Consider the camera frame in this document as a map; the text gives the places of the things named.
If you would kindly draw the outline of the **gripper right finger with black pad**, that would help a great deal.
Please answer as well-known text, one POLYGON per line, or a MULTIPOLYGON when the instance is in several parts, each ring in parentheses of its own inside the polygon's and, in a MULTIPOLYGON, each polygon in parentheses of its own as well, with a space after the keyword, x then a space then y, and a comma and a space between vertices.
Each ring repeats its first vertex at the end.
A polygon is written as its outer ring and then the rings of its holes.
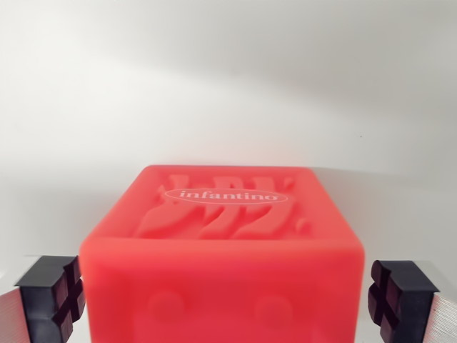
POLYGON ((455 342, 456 287, 430 262, 376 260, 368 312, 384 342, 455 342))

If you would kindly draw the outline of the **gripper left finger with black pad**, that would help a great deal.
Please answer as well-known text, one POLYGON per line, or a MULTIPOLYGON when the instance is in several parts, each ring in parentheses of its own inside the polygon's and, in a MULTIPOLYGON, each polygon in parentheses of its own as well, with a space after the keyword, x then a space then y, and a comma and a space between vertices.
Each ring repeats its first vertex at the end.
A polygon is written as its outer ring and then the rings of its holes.
POLYGON ((1 341, 67 342, 85 305, 77 256, 22 257, 1 273, 1 341))

